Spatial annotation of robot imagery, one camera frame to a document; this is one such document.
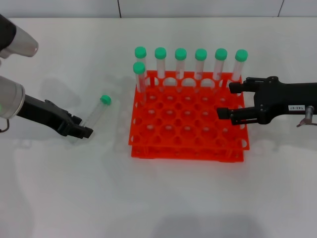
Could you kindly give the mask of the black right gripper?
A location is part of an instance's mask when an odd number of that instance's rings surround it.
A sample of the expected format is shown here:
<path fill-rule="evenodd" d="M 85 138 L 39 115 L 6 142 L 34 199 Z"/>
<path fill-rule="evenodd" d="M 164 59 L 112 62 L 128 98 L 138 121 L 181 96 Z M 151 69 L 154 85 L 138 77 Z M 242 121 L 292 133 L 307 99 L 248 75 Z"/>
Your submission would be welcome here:
<path fill-rule="evenodd" d="M 316 83 L 282 83 L 278 77 L 247 77 L 242 83 L 229 83 L 231 94 L 255 92 L 255 107 L 217 108 L 219 119 L 229 119 L 232 125 L 268 124 L 280 115 L 304 115 L 300 124 L 312 124 L 317 113 Z"/>

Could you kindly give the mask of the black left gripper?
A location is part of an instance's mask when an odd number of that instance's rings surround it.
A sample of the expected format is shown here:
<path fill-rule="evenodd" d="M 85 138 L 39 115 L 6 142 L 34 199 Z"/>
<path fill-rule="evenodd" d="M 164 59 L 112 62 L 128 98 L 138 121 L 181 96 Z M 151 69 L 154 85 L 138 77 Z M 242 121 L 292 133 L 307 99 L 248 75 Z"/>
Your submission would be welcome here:
<path fill-rule="evenodd" d="M 80 117 L 70 114 L 49 100 L 41 101 L 29 95 L 25 96 L 19 117 L 50 127 L 62 136 L 89 138 L 93 130 L 80 126 Z"/>

